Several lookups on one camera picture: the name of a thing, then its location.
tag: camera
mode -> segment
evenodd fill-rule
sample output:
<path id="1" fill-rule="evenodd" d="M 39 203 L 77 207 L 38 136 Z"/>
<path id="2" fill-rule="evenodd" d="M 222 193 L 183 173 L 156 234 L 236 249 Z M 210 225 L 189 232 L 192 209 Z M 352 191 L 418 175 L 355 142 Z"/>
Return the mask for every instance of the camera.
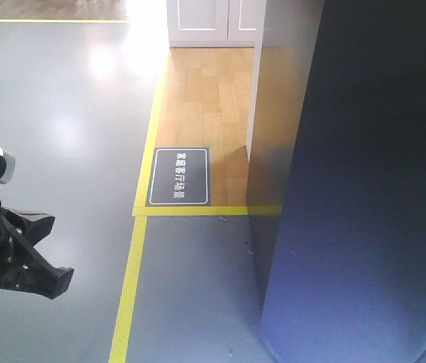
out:
<path id="1" fill-rule="evenodd" d="M 9 182 L 15 158 L 0 147 L 0 183 Z M 51 233 L 54 216 L 4 208 L 0 201 L 0 289 L 54 299 L 68 290 L 72 268 L 55 268 L 34 246 Z"/>

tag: yellow tape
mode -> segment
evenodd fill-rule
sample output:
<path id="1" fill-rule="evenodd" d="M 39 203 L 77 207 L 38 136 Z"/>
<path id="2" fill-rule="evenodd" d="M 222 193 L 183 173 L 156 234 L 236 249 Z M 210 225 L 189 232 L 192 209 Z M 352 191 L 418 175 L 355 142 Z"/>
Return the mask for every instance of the yellow tape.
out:
<path id="1" fill-rule="evenodd" d="M 279 216 L 283 209 L 282 205 L 276 206 L 249 206 L 250 216 Z"/>
<path id="2" fill-rule="evenodd" d="M 140 273 L 146 231 L 147 217 L 136 217 L 109 363 L 125 363 L 127 360 L 127 349 L 129 347 L 130 329 L 132 328 L 138 275 Z"/>
<path id="3" fill-rule="evenodd" d="M 0 19 L 0 23 L 130 23 L 130 20 Z"/>
<path id="4" fill-rule="evenodd" d="M 134 216 L 247 216 L 245 206 L 143 206 Z"/>
<path id="5" fill-rule="evenodd" d="M 149 181 L 151 180 L 151 166 L 154 158 L 155 141 L 157 139 L 157 130 L 159 129 L 160 108 L 162 107 L 166 83 L 166 71 L 167 62 L 165 62 L 164 68 L 159 75 L 154 101 L 152 103 L 151 120 L 145 140 L 144 156 L 142 157 L 140 176 L 138 177 L 134 208 L 145 206 L 147 203 L 147 192 L 149 189 Z"/>

